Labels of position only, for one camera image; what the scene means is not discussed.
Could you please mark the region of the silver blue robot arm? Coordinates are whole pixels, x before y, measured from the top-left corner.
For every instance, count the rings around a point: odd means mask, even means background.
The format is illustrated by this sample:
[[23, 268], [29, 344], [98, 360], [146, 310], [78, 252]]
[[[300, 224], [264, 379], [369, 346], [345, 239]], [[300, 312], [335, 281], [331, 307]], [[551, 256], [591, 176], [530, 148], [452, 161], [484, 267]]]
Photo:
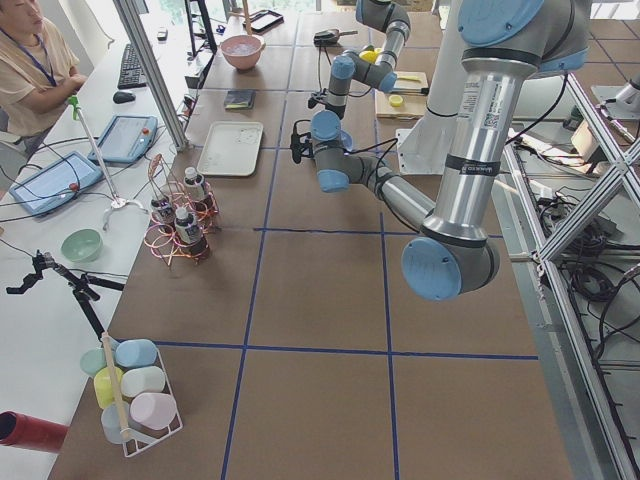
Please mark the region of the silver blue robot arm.
[[454, 6], [446, 35], [461, 42], [453, 54], [462, 70], [455, 128], [438, 195], [428, 198], [378, 156], [348, 151], [342, 119], [353, 82], [390, 92], [398, 56], [411, 24], [391, 1], [361, 1], [359, 23], [385, 35], [374, 62], [348, 50], [331, 67], [329, 85], [310, 99], [310, 130], [293, 132], [293, 160], [311, 159], [322, 191], [366, 186], [404, 220], [416, 236], [404, 248], [402, 272], [419, 296], [433, 301], [480, 289], [497, 274], [500, 257], [482, 220], [507, 142], [523, 83], [580, 68], [587, 56], [591, 5], [587, 1], [464, 1]]
[[309, 109], [322, 104], [343, 119], [353, 80], [384, 93], [393, 89], [397, 60], [411, 33], [406, 10], [393, 1], [358, 1], [356, 20], [386, 35], [381, 52], [373, 62], [355, 50], [345, 50], [335, 57], [329, 85], [311, 95]]

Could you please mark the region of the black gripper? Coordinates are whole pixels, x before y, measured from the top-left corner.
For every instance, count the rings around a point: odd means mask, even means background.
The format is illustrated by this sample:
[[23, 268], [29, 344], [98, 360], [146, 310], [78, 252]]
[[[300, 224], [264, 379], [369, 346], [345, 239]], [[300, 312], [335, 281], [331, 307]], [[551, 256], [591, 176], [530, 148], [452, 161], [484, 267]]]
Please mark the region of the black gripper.
[[300, 133], [298, 131], [298, 125], [302, 122], [296, 120], [293, 124], [292, 133], [290, 135], [290, 150], [292, 160], [295, 164], [300, 164], [303, 158], [313, 158], [313, 146], [310, 132]]
[[312, 92], [307, 101], [307, 107], [309, 109], [314, 109], [319, 105], [321, 105], [324, 109], [327, 109], [327, 105], [328, 105], [328, 89], [327, 88], [323, 88], [321, 90]]

